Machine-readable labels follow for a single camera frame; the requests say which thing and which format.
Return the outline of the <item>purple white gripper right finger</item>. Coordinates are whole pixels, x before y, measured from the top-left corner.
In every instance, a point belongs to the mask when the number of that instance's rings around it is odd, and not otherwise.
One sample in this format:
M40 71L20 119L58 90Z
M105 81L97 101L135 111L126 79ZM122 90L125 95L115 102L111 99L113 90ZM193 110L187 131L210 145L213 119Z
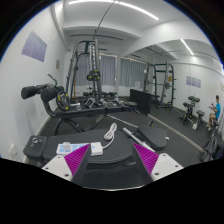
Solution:
M156 181L182 169L167 153L157 154L136 143L132 153L143 181Z

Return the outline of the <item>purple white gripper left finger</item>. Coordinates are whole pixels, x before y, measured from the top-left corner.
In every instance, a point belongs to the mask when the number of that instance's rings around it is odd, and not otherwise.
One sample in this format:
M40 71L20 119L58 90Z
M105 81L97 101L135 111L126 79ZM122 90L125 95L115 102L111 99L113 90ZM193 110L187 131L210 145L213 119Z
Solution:
M66 156L56 155L43 170L71 182L81 182L91 155L91 146Z

